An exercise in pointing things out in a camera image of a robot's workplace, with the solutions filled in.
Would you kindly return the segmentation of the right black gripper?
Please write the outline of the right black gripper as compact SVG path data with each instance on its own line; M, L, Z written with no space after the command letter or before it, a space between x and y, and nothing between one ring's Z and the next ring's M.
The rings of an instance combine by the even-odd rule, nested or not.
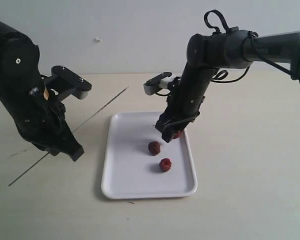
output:
M185 65L178 86L170 94L167 107L155 124L166 143L171 142L178 131L183 131L199 116L205 92L215 72L216 69L212 67Z

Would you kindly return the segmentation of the right grey black robot arm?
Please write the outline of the right grey black robot arm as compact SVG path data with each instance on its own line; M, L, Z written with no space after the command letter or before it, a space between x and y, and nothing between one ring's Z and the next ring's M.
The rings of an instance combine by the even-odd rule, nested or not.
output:
M188 42L186 59L155 124L167 143L199 116L205 92L219 69L247 69L253 62L264 62L300 84L300 31L262 37L238 29L211 36L197 33Z

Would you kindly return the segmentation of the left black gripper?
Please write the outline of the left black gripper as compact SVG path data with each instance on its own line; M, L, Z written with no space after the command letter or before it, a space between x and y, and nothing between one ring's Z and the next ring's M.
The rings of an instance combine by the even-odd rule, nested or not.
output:
M65 120L65 105L54 83L58 76L7 77L0 75L0 102L27 142L52 156L66 154L76 162L83 154Z

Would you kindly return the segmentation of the left grey black robot arm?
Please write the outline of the left grey black robot arm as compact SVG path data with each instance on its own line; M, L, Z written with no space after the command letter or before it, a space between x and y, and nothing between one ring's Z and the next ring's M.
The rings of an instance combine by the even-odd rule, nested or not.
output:
M24 140L76 161L84 149L66 122L62 101L70 95L84 99L92 85L62 65L43 76L39 59L39 47L28 36L0 21L0 102Z

